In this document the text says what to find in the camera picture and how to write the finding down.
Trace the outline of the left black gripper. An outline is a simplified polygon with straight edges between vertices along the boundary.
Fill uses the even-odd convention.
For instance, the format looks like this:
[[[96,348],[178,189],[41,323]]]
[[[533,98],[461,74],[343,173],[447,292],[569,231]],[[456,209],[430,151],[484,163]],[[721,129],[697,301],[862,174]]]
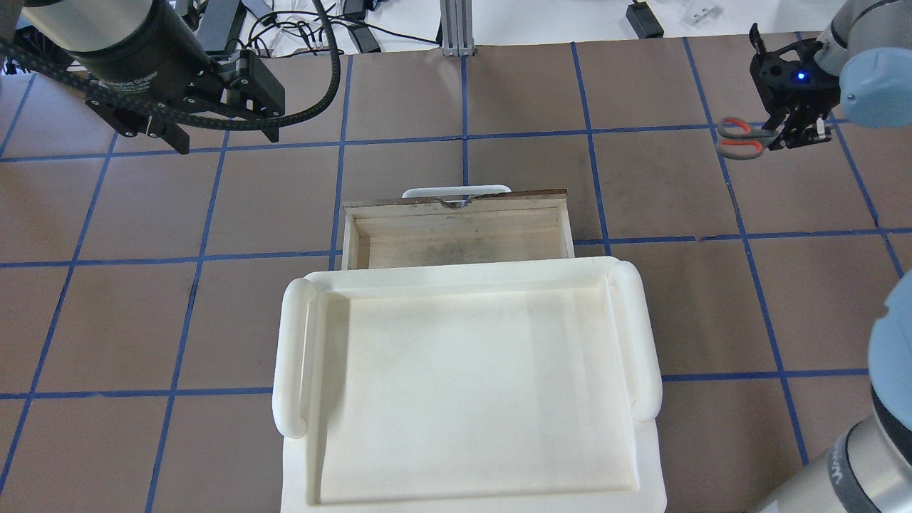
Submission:
[[[26,1],[23,15],[95,78],[99,88],[160,110],[217,113],[242,120],[286,113],[286,90],[254,50],[221,67],[167,1]],[[123,137],[145,135],[188,155],[178,123],[134,113],[91,96],[84,104]]]

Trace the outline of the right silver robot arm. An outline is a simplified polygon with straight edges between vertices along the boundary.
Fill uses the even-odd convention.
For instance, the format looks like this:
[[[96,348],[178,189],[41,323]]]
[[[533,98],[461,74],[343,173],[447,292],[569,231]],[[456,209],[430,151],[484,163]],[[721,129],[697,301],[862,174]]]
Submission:
[[[817,38],[767,48],[753,26],[750,75],[768,120],[752,155],[828,142],[833,108],[860,128],[910,125],[910,3],[847,1]],[[910,275],[879,279],[867,351],[869,415],[780,484],[755,512],[910,510]]]

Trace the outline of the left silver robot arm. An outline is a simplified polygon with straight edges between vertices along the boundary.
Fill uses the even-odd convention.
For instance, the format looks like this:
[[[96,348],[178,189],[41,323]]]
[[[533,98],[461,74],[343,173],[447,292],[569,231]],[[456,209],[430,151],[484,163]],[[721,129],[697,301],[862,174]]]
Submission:
[[[259,56],[215,61],[167,1],[26,1],[22,11],[107,90],[228,119],[286,110],[286,91]]]

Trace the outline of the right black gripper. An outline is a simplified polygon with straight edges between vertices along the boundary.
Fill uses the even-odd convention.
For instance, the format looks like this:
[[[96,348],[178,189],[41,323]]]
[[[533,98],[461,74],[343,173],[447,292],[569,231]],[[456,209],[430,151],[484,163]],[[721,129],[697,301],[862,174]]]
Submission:
[[[840,90],[839,78],[815,61],[824,43],[808,38],[769,50],[758,23],[750,26],[748,39],[755,50],[750,75],[769,114],[768,129],[777,133],[768,150],[831,142],[833,127],[827,121]]]

